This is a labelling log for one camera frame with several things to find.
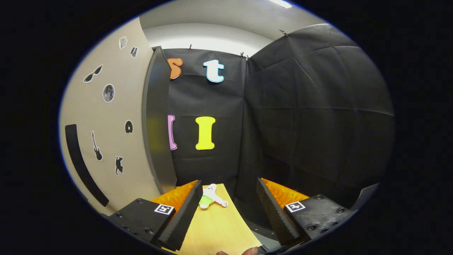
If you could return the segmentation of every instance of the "sticker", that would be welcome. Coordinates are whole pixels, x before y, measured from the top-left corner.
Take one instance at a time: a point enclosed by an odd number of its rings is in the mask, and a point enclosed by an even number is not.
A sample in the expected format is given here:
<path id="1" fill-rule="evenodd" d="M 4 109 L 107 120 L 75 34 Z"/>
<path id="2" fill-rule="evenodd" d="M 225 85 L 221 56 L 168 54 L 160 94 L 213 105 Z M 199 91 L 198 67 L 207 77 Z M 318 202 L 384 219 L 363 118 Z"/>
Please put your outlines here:
<path id="1" fill-rule="evenodd" d="M 214 143 L 211 141 L 212 125 L 216 122 L 213 117 L 198 117 L 195 119 L 198 123 L 198 143 L 195 145 L 197 150 L 211 150 L 214 148 Z"/>
<path id="2" fill-rule="evenodd" d="M 124 49 L 124 47 L 126 47 L 126 44 L 127 44 L 127 38 L 125 36 L 121 37 L 119 44 L 120 44 L 120 50 Z"/>
<path id="3" fill-rule="evenodd" d="M 123 160 L 122 157 L 116 156 L 116 160 L 115 160 L 115 165 L 116 165 L 115 174 L 117 176 L 118 176 L 118 171 L 120 171 L 122 174 L 124 174 L 123 173 L 123 166 L 121 165 L 121 160 Z"/>
<path id="4" fill-rule="evenodd" d="M 130 50 L 129 54 L 132 55 L 133 58 L 135 58 L 135 56 L 137 55 L 137 50 L 138 49 L 139 48 L 137 48 L 137 47 L 132 47 L 132 49 Z"/>
<path id="5" fill-rule="evenodd" d="M 170 80 L 178 78 L 181 75 L 181 69 L 179 67 L 183 65 L 183 60 L 181 58 L 171 58 L 167 59 L 167 62 L 171 67 Z"/>
<path id="6" fill-rule="evenodd" d="M 91 131 L 91 135 L 93 136 L 93 143 L 94 143 L 93 150 L 94 150 L 94 152 L 96 153 L 96 159 L 97 159 L 98 161 L 102 161 L 101 150 L 99 149 L 99 147 L 96 146 L 96 141 L 94 140 L 94 130 Z"/>
<path id="7" fill-rule="evenodd" d="M 206 66 L 206 77 L 208 80 L 219 83 L 223 81 L 223 76 L 219 76 L 219 69 L 224 69 L 225 66 L 219 64 L 217 59 L 209 60 L 203 63 L 203 66 Z"/>
<path id="8" fill-rule="evenodd" d="M 305 208 L 305 206 L 303 204 L 301 204 L 300 202 L 294 202 L 292 204 L 285 205 L 285 206 L 290 212 L 299 211 L 299 210 L 302 210 Z"/>
<path id="9" fill-rule="evenodd" d="M 107 84 L 102 91 L 102 97 L 106 103 L 110 103 L 115 96 L 115 88 L 112 84 Z"/>
<path id="10" fill-rule="evenodd" d="M 84 83 L 90 83 L 90 82 L 93 80 L 93 77 L 94 77 L 95 75 L 98 75 L 98 74 L 101 73 L 102 66 L 103 66 L 103 65 L 101 64 L 101 65 L 98 66 L 91 74 L 87 75 L 87 76 L 85 77 L 85 79 L 83 79 L 83 82 L 84 82 Z"/>
<path id="11" fill-rule="evenodd" d="M 168 115 L 168 124 L 169 124 L 169 141 L 170 141 L 170 150 L 176 150 L 178 146 L 176 143 L 174 143 L 173 140 L 173 121 L 175 120 L 175 117 L 173 115 Z"/>
<path id="12" fill-rule="evenodd" d="M 130 120 L 126 121 L 124 129 L 126 130 L 126 134 L 132 134 L 132 122 Z"/>
<path id="13" fill-rule="evenodd" d="M 155 212 L 170 215 L 170 212 L 173 211 L 174 207 L 173 206 L 166 206 L 166 205 L 159 205 L 157 206 Z"/>

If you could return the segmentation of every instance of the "ceiling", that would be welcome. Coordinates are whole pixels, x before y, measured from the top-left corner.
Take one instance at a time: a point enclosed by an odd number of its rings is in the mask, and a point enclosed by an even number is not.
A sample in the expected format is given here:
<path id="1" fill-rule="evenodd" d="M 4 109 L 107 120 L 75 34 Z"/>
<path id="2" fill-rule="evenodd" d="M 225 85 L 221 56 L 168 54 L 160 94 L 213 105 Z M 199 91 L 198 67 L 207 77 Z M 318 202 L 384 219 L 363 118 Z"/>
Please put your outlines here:
<path id="1" fill-rule="evenodd" d="M 303 27 L 327 23 L 293 6 L 285 9 L 268 0 L 174 0 L 140 16 L 143 29 L 177 24 L 208 23 L 249 31 L 271 40 Z"/>

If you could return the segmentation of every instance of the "ceiling light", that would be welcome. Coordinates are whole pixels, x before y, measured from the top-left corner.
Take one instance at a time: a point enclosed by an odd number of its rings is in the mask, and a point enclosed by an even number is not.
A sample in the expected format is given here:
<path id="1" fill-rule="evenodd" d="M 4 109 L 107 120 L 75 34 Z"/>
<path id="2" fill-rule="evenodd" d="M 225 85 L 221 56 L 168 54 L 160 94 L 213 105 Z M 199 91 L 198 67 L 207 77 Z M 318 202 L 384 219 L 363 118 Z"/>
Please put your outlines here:
<path id="1" fill-rule="evenodd" d="M 291 8 L 291 5 L 289 3 L 282 0 L 269 0 L 269 1 L 273 2 L 274 4 L 278 4 L 283 8 Z"/>

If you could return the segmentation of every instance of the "hand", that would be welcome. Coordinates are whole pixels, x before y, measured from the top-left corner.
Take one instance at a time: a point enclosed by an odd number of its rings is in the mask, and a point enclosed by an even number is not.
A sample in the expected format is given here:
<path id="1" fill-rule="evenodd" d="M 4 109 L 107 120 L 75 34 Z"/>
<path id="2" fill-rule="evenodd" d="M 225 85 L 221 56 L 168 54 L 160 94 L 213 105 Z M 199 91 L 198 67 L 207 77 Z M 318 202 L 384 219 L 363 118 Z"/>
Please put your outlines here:
<path id="1" fill-rule="evenodd" d="M 216 255 L 228 255 L 228 254 L 226 254 L 223 251 L 219 251 L 216 253 Z M 258 255 L 258 247 L 247 249 L 244 251 L 244 253 L 242 253 L 242 255 Z"/>

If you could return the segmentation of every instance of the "beige wall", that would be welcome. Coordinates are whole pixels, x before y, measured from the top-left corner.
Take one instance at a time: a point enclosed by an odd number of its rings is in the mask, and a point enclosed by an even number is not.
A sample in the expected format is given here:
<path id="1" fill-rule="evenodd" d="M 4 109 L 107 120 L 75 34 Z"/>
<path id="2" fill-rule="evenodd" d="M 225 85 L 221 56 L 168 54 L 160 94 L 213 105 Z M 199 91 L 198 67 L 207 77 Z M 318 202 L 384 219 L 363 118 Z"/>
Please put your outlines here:
<path id="1" fill-rule="evenodd" d="M 120 50 L 119 39 L 127 37 Z M 137 56 L 130 55 L 138 47 Z M 69 174 L 100 213 L 111 215 L 135 198 L 153 199 L 160 195 L 145 154 L 142 133 L 142 94 L 146 72 L 153 51 L 143 34 L 139 18 L 123 25 L 103 39 L 75 70 L 65 91 L 60 109 L 60 146 Z M 83 79 L 103 65 L 99 75 L 90 83 Z M 113 84 L 115 96 L 110 103 L 103 99 L 107 84 Z M 125 123 L 133 123 L 133 133 L 126 134 Z M 100 190 L 110 200 L 102 206 L 79 178 L 68 153 L 66 125 L 76 124 L 77 135 L 85 164 Z M 97 161 L 93 151 L 92 130 L 96 145 L 103 155 Z M 123 173 L 115 174 L 116 156 L 123 157 Z"/>

